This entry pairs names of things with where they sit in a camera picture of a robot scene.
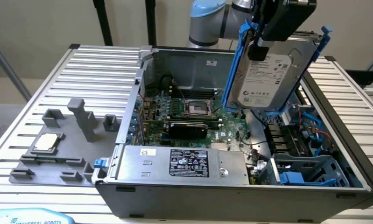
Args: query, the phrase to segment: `hard drive label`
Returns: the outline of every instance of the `hard drive label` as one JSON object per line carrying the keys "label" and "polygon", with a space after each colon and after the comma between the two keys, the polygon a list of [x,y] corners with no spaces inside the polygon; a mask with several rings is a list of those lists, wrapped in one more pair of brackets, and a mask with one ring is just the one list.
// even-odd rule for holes
{"label": "hard drive label", "polygon": [[170,156],[170,175],[210,177],[208,151],[172,149]]}
{"label": "hard drive label", "polygon": [[239,102],[247,107],[268,107],[292,60],[288,55],[268,54],[263,62],[251,61]]}

